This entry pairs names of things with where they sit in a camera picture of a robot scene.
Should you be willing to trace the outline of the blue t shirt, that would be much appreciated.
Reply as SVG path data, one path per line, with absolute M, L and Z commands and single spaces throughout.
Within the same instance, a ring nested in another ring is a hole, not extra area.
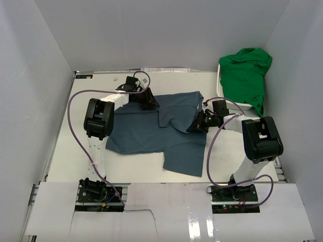
M 143 110 L 135 102 L 117 109 L 106 149 L 121 155 L 162 152 L 164 169 L 201 177 L 206 134 L 187 129 L 201 111 L 203 96 L 195 91 L 156 100 L 160 107 L 155 110 Z

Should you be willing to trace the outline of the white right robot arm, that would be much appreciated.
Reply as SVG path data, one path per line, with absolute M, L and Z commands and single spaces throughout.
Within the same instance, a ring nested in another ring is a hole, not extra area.
M 256 201 L 257 193 L 254 182 L 262 178 L 259 173 L 271 161 L 283 154 L 284 147 L 272 117 L 251 118 L 244 112 L 231 114 L 227 108 L 229 100 L 215 97 L 204 102 L 212 103 L 213 110 L 200 111 L 197 118 L 187 129 L 189 133 L 207 133 L 209 128 L 217 127 L 219 131 L 230 130 L 241 133 L 245 158 L 238 170 L 230 176 L 227 185 L 212 182 L 207 189 L 213 202 Z

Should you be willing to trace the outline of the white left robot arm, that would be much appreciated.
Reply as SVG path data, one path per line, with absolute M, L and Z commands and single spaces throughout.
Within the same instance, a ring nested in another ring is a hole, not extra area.
M 130 102 L 136 102 L 143 110 L 155 110 L 160 107 L 149 87 L 135 75 L 128 76 L 124 84 L 115 91 L 103 91 L 109 95 L 105 98 L 91 98 L 85 114 L 83 128 L 88 137 L 89 148 L 86 149 L 76 139 L 82 150 L 89 158 L 89 170 L 98 175 L 102 184 L 109 185 L 115 192 L 115 196 L 122 202 L 122 196 L 111 182 L 107 181 L 104 172 L 103 158 L 101 151 L 111 135 L 114 128 L 115 111 Z

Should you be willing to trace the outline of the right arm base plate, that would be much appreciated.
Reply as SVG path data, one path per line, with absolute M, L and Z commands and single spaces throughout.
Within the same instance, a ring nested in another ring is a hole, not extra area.
M 255 185 L 246 187 L 218 188 L 209 186 L 213 214 L 259 213 L 258 196 Z

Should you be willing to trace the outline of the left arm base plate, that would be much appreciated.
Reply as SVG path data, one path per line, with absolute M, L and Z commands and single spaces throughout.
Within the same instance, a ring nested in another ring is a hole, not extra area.
M 103 189 L 100 195 L 80 187 L 75 204 L 75 211 L 123 212 L 124 205 L 122 205 L 115 190 L 111 187 Z

